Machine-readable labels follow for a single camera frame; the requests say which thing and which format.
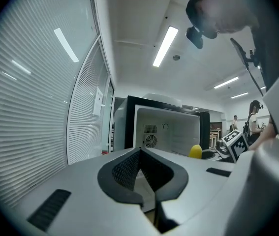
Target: person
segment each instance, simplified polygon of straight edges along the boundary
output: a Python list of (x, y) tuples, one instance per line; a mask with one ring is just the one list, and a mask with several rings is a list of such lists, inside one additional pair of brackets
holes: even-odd
[(259, 127), (259, 123), (256, 117), (256, 114), (260, 110), (260, 103), (257, 100), (251, 102), (249, 106), (249, 116), (248, 116), (248, 128), (249, 128), (249, 137), (248, 141), (250, 144), (253, 144), (260, 136), (263, 129)]
[(233, 116), (233, 120), (232, 120), (232, 130), (238, 129), (238, 122), (237, 122), (238, 117), (237, 116)]
[[(266, 90), (271, 88), (279, 77), (279, 13), (268, 0), (189, 0), (186, 14), (193, 26), (211, 39), (250, 27)], [(270, 117), (269, 125), (249, 149), (255, 150), (276, 134)]]

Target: white paper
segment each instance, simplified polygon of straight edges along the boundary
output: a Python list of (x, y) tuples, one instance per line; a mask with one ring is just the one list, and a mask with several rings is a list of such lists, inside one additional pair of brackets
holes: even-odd
[(96, 88), (96, 94), (94, 98), (93, 115), (100, 116), (101, 105), (102, 105), (103, 93), (100, 91), (99, 87)]

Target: window blind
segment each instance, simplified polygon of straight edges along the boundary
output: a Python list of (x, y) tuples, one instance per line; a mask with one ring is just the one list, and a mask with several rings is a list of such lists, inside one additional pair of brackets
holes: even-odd
[(0, 14), (0, 201), (67, 165), (69, 103), (96, 37), (90, 0), (12, 0)]
[[(68, 164), (101, 155), (102, 121), (109, 74), (97, 42), (78, 77), (67, 125)], [(93, 114), (97, 89), (103, 93), (101, 111)]]

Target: rectangular light fixture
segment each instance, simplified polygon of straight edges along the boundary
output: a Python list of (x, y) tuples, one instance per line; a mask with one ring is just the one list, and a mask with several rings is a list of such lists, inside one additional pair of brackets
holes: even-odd
[(238, 97), (240, 97), (240, 96), (247, 95), (247, 94), (248, 94), (248, 92), (241, 93), (241, 94), (239, 94), (239, 95), (236, 95), (236, 96), (231, 97), (231, 99), (238, 98)]
[(23, 66), (21, 66), (20, 64), (18, 64), (16, 61), (12, 60), (11, 61), (16, 67), (20, 68), (22, 71), (24, 71), (25, 73), (31, 74), (31, 72), (27, 69), (25, 69)]
[(238, 80), (238, 79), (239, 79), (239, 77), (235, 77), (235, 78), (233, 78), (233, 79), (231, 79), (231, 80), (229, 80), (229, 81), (226, 81), (226, 82), (224, 82), (224, 83), (222, 83), (222, 84), (220, 84), (220, 85), (218, 85), (218, 86), (215, 86), (214, 89), (218, 89), (219, 87), (222, 87), (222, 86), (224, 86), (224, 85), (226, 85), (226, 84), (229, 84), (229, 83), (231, 83), (231, 82), (233, 82), (233, 81), (236, 81), (236, 80)]
[(8, 76), (11, 79), (14, 79), (15, 81), (17, 80), (15, 77), (12, 77), (11, 75), (9, 75), (8, 73), (2, 72), (4, 75)]
[(72, 48), (70, 47), (69, 43), (67, 42), (64, 34), (62, 33), (62, 30), (60, 28), (57, 28), (57, 29), (54, 30), (54, 33), (55, 33), (56, 37), (59, 39), (61, 45), (63, 46), (63, 48), (65, 49), (67, 54), (72, 59), (72, 61), (74, 61), (75, 63), (78, 62), (79, 60), (78, 60), (77, 56), (74, 54), (74, 52), (73, 52)]
[(164, 56), (168, 52), (168, 50), (169, 50), (175, 36), (177, 35), (178, 31), (179, 31), (178, 29), (175, 29), (172, 26), (169, 27), (168, 32), (165, 35), (164, 40), (163, 40), (163, 42), (160, 46), (160, 49), (158, 51), (158, 54), (155, 58), (154, 66), (156, 66), (156, 67), (160, 66)]

